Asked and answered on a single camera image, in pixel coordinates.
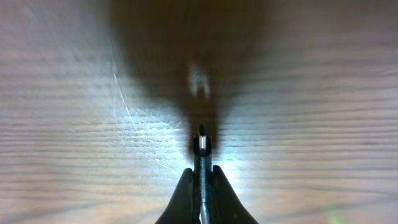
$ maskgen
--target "wood grain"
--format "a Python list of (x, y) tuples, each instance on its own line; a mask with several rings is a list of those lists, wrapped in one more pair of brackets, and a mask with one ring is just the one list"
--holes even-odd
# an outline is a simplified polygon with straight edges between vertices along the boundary
[(0, 223), (154, 223), (199, 122), (258, 222), (397, 223), (397, 8), (1, 1)]

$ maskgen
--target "tabletop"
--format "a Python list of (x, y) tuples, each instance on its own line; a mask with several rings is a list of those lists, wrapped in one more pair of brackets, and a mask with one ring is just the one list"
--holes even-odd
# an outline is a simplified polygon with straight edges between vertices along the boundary
[(259, 223), (397, 223), (397, 9), (1, 1), (0, 223), (154, 223), (200, 123)]

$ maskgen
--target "wooden surface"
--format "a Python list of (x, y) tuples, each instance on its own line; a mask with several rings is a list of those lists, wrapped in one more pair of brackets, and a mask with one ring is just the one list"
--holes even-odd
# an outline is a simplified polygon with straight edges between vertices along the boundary
[(0, 1), (0, 223), (154, 223), (199, 122), (259, 223), (398, 222), (396, 1), (166, 2)]

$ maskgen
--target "black tool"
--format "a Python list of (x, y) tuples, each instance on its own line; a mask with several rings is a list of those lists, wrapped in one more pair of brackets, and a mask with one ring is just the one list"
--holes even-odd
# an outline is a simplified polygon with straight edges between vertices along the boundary
[(220, 166), (211, 169), (211, 141), (203, 125), (193, 138), (194, 171), (182, 173), (156, 224), (257, 223), (236, 196)]

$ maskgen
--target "glossy surface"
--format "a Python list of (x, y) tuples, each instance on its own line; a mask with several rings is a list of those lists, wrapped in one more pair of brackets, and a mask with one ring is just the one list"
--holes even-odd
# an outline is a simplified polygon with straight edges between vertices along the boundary
[(258, 222), (397, 223), (396, 1), (130, 2), (0, 2), (1, 223), (154, 223), (200, 122)]

